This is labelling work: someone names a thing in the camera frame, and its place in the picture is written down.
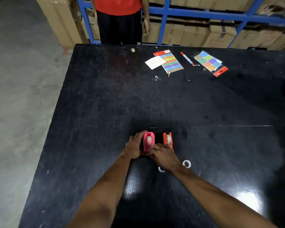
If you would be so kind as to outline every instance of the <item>person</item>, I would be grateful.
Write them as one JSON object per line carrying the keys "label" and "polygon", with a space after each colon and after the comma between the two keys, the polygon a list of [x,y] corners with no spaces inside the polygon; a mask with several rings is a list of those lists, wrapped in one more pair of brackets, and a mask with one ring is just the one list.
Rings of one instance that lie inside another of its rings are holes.
{"label": "person", "polygon": [[146,34],[151,29],[149,0],[91,0],[102,44],[140,45],[142,7]]}
{"label": "person", "polygon": [[[109,228],[113,222],[117,204],[122,196],[130,160],[138,158],[142,136],[147,131],[131,136],[118,159],[91,188],[80,204],[67,228]],[[195,175],[183,166],[173,150],[155,144],[151,155],[154,161],[171,172],[198,200],[213,221],[222,228],[277,228],[260,214]]]}

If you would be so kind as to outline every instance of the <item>black table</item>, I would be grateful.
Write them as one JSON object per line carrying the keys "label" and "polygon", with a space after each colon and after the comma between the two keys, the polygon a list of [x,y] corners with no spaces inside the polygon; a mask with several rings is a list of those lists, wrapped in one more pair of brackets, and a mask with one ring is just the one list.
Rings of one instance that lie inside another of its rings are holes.
{"label": "black table", "polygon": [[[167,48],[184,67],[169,77],[144,63]],[[144,129],[172,132],[192,171],[285,227],[285,53],[203,49],[229,70],[215,77],[180,55],[201,48],[76,45],[19,227],[65,227]],[[113,226],[121,224],[215,226],[149,157],[131,162]]]}

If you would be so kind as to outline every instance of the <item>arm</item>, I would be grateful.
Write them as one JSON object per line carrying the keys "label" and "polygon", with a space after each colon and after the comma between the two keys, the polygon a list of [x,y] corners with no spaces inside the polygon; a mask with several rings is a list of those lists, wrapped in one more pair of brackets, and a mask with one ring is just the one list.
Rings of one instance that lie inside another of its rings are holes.
{"label": "arm", "polygon": [[109,228],[125,186],[130,160],[144,154],[141,138],[146,131],[131,136],[118,159],[109,167],[83,199],[67,228]]}
{"label": "arm", "polygon": [[95,2],[94,0],[91,0],[92,3],[92,8],[93,8],[93,12],[94,12],[94,16],[95,16],[95,21],[97,23],[97,13],[96,13],[96,8],[95,8]]}
{"label": "arm", "polygon": [[143,5],[143,11],[145,15],[144,23],[145,23],[145,27],[146,27],[147,35],[148,35],[151,29],[150,14],[149,14],[149,0],[142,0],[142,5]]}
{"label": "arm", "polygon": [[170,148],[155,144],[152,158],[185,185],[219,227],[277,228],[244,203],[196,176],[180,163]]}

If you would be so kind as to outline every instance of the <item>black pants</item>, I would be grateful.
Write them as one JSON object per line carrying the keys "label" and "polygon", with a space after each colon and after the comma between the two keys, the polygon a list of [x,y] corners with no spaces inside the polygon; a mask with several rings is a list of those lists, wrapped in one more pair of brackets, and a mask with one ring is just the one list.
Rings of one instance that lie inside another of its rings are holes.
{"label": "black pants", "polygon": [[142,42],[142,11],[132,15],[114,16],[97,11],[102,44],[140,45]]}

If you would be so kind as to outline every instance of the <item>warehouse shelf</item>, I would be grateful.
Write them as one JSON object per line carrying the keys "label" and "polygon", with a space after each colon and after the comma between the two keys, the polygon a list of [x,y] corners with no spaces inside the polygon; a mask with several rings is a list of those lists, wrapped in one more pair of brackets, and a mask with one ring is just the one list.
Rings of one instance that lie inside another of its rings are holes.
{"label": "warehouse shelf", "polygon": [[[284,17],[273,17],[273,16],[268,17],[263,15],[255,15],[255,12],[258,10],[258,8],[261,6],[263,2],[264,0],[255,0],[247,12],[239,14],[239,13],[226,13],[226,12],[209,11],[209,10],[189,10],[189,9],[170,8],[171,0],[165,0],[165,4],[163,7],[150,6],[149,12],[150,14],[157,14],[163,16],[158,36],[158,43],[157,43],[158,45],[161,45],[163,42],[163,34],[165,32],[165,26],[168,15],[179,16],[179,17],[194,17],[194,18],[240,21],[241,23],[236,27],[237,35],[239,35],[241,30],[246,26],[248,22],[268,23],[270,25],[285,26]],[[91,27],[86,12],[86,8],[92,9],[91,2],[86,0],[78,0],[78,3],[80,6],[82,17],[84,19],[85,26],[87,28],[87,33],[89,35],[91,44],[100,44],[99,40],[94,40],[93,38],[93,34],[91,31]]]}

